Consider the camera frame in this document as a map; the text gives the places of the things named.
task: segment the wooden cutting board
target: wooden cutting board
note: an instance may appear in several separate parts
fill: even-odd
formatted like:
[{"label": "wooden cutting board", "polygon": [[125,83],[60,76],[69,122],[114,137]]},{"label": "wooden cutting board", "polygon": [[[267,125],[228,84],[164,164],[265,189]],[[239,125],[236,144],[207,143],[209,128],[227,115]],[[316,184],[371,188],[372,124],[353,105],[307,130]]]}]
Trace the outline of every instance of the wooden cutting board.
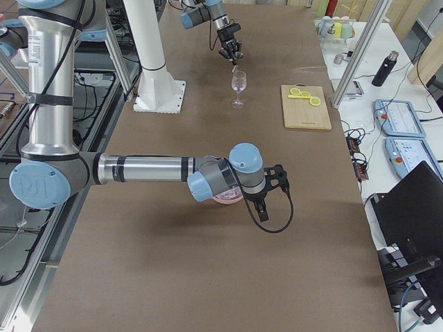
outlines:
[{"label": "wooden cutting board", "polygon": [[[289,99],[289,90],[299,88],[308,91],[312,96],[319,97],[320,106],[312,106],[308,99]],[[284,126],[301,129],[331,129],[331,121],[327,112],[325,95],[321,86],[282,85],[282,104]]]}]

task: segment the black bottle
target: black bottle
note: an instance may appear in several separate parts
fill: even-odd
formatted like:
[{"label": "black bottle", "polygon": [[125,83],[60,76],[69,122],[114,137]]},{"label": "black bottle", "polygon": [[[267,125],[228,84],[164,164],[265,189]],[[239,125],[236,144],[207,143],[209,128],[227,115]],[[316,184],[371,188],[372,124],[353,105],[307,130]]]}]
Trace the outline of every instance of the black bottle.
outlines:
[{"label": "black bottle", "polygon": [[375,74],[374,79],[372,80],[372,85],[375,86],[382,86],[383,83],[386,81],[386,78],[388,78],[388,75],[390,74],[390,71],[392,68],[394,68],[395,64],[397,63],[397,57],[399,56],[399,53],[395,50],[391,51],[391,53],[385,58],[383,63],[380,66],[379,71],[377,71],[377,74]]}]

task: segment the barcode label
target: barcode label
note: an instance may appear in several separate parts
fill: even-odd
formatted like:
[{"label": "barcode label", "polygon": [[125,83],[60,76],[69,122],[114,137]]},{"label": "barcode label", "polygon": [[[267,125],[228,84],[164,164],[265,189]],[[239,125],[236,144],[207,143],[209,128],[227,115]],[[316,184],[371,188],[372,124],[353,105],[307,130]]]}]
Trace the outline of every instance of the barcode label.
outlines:
[{"label": "barcode label", "polygon": [[28,36],[29,66],[42,66],[43,64],[43,35]]}]

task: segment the blue and white device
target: blue and white device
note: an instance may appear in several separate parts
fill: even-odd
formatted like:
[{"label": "blue and white device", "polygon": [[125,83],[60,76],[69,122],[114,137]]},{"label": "blue and white device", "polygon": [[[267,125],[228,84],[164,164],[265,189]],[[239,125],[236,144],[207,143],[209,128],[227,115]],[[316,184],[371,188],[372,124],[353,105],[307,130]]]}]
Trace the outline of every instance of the blue and white device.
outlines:
[{"label": "blue and white device", "polygon": [[410,102],[377,99],[374,102],[374,112],[380,127],[388,136],[426,137]]},{"label": "blue and white device", "polygon": [[424,138],[387,137],[385,148],[400,178],[404,178],[424,160],[443,179],[442,169]]}]

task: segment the wine glass base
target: wine glass base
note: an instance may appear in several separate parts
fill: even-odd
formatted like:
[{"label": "wine glass base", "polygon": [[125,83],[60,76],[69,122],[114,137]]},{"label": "wine glass base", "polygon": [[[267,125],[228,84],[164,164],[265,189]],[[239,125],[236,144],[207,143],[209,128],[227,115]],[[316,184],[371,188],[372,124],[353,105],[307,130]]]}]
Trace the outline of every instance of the wine glass base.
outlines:
[{"label": "wine glass base", "polygon": [[233,100],[233,108],[235,109],[241,109],[244,106],[244,102],[241,100]]}]

